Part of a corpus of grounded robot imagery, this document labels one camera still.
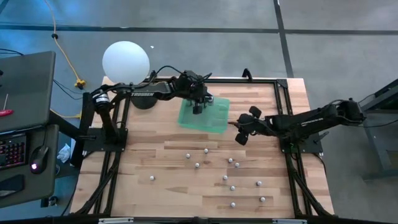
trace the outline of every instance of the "concrete floor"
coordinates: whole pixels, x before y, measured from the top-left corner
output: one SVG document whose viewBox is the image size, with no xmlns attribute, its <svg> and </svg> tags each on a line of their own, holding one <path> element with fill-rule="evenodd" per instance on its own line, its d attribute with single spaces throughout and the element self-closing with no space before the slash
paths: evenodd
<svg viewBox="0 0 398 224">
<path fill-rule="evenodd" d="M 71 26 L 277 29 L 273 0 L 53 0 L 57 22 Z M 395 0 L 279 0 L 286 29 L 397 30 Z M 1 12 L 1 25 L 52 25 L 42 0 L 13 0 Z M 75 77 L 51 39 L 51 31 L 1 30 L 0 48 L 25 54 L 57 53 L 55 79 L 73 86 Z M 108 45 L 138 43 L 151 69 L 173 65 L 214 76 L 238 77 L 249 68 L 256 77 L 287 77 L 279 34 L 199 32 L 59 32 L 59 42 L 90 91 L 100 85 L 101 59 Z M 398 75 L 396 35 L 287 35 L 294 77 L 305 79 L 312 108 L 335 99 L 361 100 Z M 167 71 L 164 75 L 173 75 Z M 81 102 L 53 88 L 52 108 L 80 111 Z M 322 140 L 328 184 L 340 217 L 396 222 L 398 179 L 363 182 L 378 170 L 376 153 L 361 128 L 335 127 Z M 30 202 L 0 209 L 0 220 L 60 215 L 76 178 L 57 180 L 57 208 Z M 20 213 L 29 208 L 31 213 Z"/>
</svg>

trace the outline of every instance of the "translucent green tray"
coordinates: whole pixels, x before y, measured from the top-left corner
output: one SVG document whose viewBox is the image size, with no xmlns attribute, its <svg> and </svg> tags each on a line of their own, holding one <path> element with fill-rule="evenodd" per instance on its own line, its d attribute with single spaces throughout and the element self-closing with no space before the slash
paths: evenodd
<svg viewBox="0 0 398 224">
<path fill-rule="evenodd" d="M 184 128 L 197 129 L 212 133 L 225 132 L 228 125 L 229 100 L 214 97 L 212 106 L 203 108 L 201 114 L 192 113 L 193 106 L 183 100 L 178 123 Z"/>
</svg>

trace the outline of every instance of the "wooden tabletop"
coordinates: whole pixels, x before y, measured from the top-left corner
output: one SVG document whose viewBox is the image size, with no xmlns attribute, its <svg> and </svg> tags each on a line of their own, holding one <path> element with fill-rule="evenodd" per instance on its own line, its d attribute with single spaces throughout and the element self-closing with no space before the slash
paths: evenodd
<svg viewBox="0 0 398 224">
<path fill-rule="evenodd" d="M 308 111 L 303 79 L 287 81 L 293 112 Z M 106 77 L 103 83 L 111 84 Z M 248 113 L 252 105 L 262 110 L 262 116 L 277 114 L 272 85 L 206 85 L 211 94 L 230 100 L 230 121 L 236 121 L 241 113 Z M 119 166 L 112 216 L 293 217 L 285 157 L 280 152 L 278 139 L 250 136 L 248 143 L 241 146 L 234 140 L 238 133 L 234 126 L 229 126 L 223 134 L 181 128 L 177 123 L 181 102 L 179 98 L 158 101 L 149 110 L 130 106 L 129 136 Z M 101 125 L 96 115 L 93 126 Z M 71 212 L 81 208 L 97 187 L 103 157 L 103 152 L 95 152 L 83 161 Z M 234 159 L 232 164 L 228 163 L 229 158 Z M 235 168 L 235 162 L 240 164 L 239 168 Z M 199 163 L 200 168 L 196 169 L 195 163 Z M 311 154 L 304 154 L 303 164 L 309 189 L 324 208 L 333 213 L 321 162 Z M 228 176 L 227 180 L 223 180 L 224 175 Z M 260 187 L 256 186 L 257 181 L 262 182 Z M 235 186 L 234 191 L 230 190 L 231 186 Z M 298 195 L 304 211 L 300 190 Z"/>
</svg>

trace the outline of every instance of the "white sphere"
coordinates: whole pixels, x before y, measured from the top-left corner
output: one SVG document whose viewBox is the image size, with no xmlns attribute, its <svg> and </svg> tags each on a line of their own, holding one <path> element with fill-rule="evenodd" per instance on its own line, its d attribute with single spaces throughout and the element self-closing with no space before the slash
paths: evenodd
<svg viewBox="0 0 398 224">
<path fill-rule="evenodd" d="M 137 44 L 120 41 L 105 50 L 102 67 L 112 82 L 138 85 L 148 76 L 149 58 Z"/>
</svg>

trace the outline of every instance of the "keyboard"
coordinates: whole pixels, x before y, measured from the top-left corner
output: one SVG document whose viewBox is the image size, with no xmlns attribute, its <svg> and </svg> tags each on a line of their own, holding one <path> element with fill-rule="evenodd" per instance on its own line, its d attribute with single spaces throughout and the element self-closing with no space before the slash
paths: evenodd
<svg viewBox="0 0 398 224">
<path fill-rule="evenodd" d="M 0 170 L 27 164 L 26 135 L 0 137 Z"/>
</svg>

